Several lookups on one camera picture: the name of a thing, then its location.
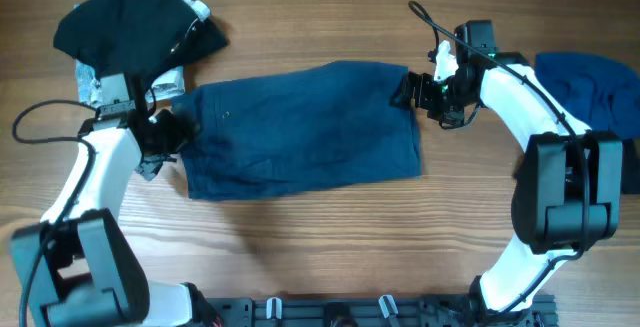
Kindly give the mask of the dark blue shorts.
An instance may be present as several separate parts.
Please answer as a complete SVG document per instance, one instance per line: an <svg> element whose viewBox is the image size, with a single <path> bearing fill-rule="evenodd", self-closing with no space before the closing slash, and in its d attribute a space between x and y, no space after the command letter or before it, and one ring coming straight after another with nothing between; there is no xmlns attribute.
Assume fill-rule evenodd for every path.
<svg viewBox="0 0 640 327"><path fill-rule="evenodd" d="M173 98L200 127L181 152L189 197L256 200L420 176L415 114L390 103L407 73L338 61Z"/></svg>

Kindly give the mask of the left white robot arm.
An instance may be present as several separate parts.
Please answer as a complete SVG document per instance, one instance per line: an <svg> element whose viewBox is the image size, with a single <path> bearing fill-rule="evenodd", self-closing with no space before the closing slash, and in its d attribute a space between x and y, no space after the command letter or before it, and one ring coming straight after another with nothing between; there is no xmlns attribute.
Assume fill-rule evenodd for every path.
<svg viewBox="0 0 640 327"><path fill-rule="evenodd" d="M21 326L187 326L206 300L187 283L151 282L118 224L131 176L154 177L192 141L191 121L147 104L139 76L101 78L106 99L69 142L75 164L39 223L14 232Z"/></svg>

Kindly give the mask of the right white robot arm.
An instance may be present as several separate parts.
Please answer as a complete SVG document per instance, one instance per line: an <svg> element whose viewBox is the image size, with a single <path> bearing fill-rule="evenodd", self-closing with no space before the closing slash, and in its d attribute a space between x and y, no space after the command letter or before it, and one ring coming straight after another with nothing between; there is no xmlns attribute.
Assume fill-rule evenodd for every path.
<svg viewBox="0 0 640 327"><path fill-rule="evenodd" d="M468 125L467 106L486 107L523 150L511 202L514 236L474 282L478 314L507 319L529 309L562 264L614 235L623 146L568 112L521 54L499 51L489 20L459 25L429 57L434 72L408 73L392 106L424 109L443 129Z"/></svg>

